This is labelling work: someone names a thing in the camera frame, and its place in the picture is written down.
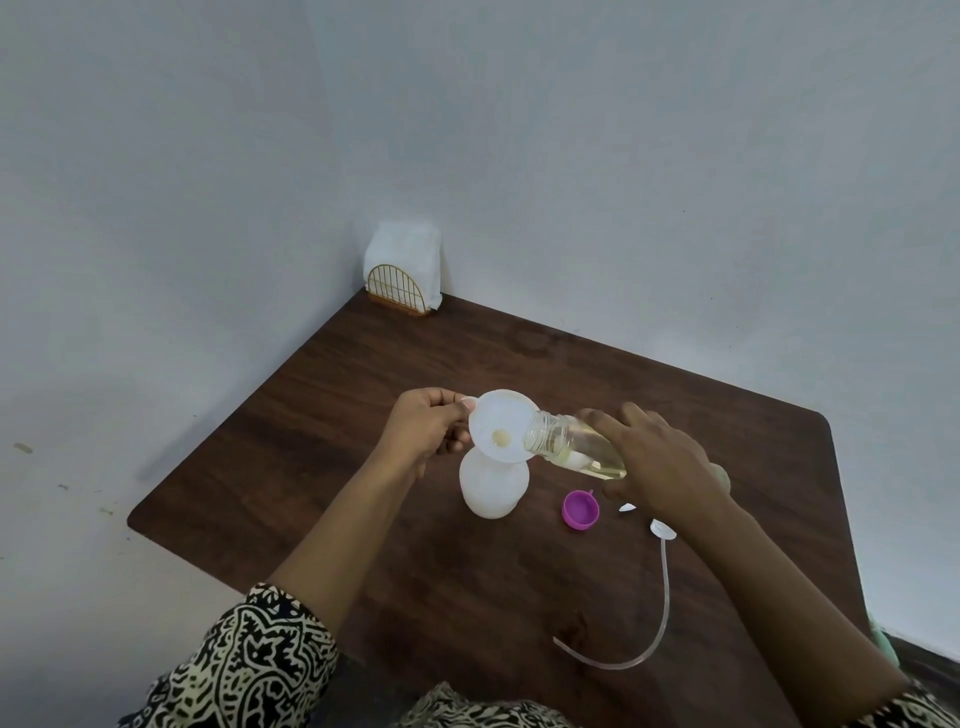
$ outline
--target purple cap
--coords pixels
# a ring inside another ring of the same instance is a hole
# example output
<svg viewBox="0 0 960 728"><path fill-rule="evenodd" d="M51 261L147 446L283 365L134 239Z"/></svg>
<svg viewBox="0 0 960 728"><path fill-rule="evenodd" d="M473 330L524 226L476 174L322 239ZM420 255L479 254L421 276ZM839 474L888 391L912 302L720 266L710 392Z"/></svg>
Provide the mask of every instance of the purple cap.
<svg viewBox="0 0 960 728"><path fill-rule="evenodd" d="M564 498L564 522L577 531L586 531L600 518L600 504L593 491L572 491Z"/></svg>

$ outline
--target white wall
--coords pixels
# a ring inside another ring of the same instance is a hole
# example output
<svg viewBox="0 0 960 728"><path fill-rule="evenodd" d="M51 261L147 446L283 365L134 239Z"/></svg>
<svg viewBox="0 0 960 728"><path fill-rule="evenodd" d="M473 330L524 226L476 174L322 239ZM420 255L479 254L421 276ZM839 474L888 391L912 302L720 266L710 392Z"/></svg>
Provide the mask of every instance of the white wall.
<svg viewBox="0 0 960 728"><path fill-rule="evenodd" d="M0 5L5 723L111 725L236 600L125 520L359 285L338 185L301 3Z"/></svg>
<svg viewBox="0 0 960 728"><path fill-rule="evenodd" d="M960 5L308 7L361 232L426 215L449 293L822 411L869 607L960 655Z"/></svg>

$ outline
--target tissue holder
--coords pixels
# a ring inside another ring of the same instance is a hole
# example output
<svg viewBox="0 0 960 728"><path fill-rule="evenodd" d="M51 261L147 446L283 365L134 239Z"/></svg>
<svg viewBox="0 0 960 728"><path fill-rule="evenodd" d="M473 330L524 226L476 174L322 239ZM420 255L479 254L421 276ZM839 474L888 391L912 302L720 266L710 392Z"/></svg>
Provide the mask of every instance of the tissue holder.
<svg viewBox="0 0 960 728"><path fill-rule="evenodd" d="M414 316L439 307L440 243L430 223L381 223L364 256L371 300Z"/></svg>

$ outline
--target right hand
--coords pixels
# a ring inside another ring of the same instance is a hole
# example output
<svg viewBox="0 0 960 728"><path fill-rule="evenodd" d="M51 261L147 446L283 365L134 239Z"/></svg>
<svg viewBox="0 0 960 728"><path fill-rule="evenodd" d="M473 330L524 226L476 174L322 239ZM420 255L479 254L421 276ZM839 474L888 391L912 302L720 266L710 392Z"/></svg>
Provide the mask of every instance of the right hand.
<svg viewBox="0 0 960 728"><path fill-rule="evenodd" d="M596 409L579 417L613 443L627 468L625 478L605 483L606 497L634 503L681 534L730 501L700 444L656 412L625 402L619 421Z"/></svg>

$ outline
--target clear tubing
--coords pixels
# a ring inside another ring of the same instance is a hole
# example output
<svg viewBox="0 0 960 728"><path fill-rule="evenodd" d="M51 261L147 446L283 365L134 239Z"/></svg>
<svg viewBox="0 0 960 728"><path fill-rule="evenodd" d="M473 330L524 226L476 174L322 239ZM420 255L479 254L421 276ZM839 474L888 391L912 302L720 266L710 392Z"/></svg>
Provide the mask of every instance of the clear tubing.
<svg viewBox="0 0 960 728"><path fill-rule="evenodd" d="M575 649L567 647L556 637L553 638L553 644L563 650L566 654L572 655L585 665L599 667L600 669L630 669L631 667L636 667L642 663L654 653L655 649L657 649L657 646L660 644L660 640L663 639L663 633L666 632L666 621L670 617L670 577L666 572L666 539L660 539L660 564L663 566L663 619L660 620L660 629L657 630L657 636L650 643L650 646L644 650L642 655L639 657L634 657L633 660L626 663L598 663L596 660L591 660L589 657L584 657Z"/></svg>

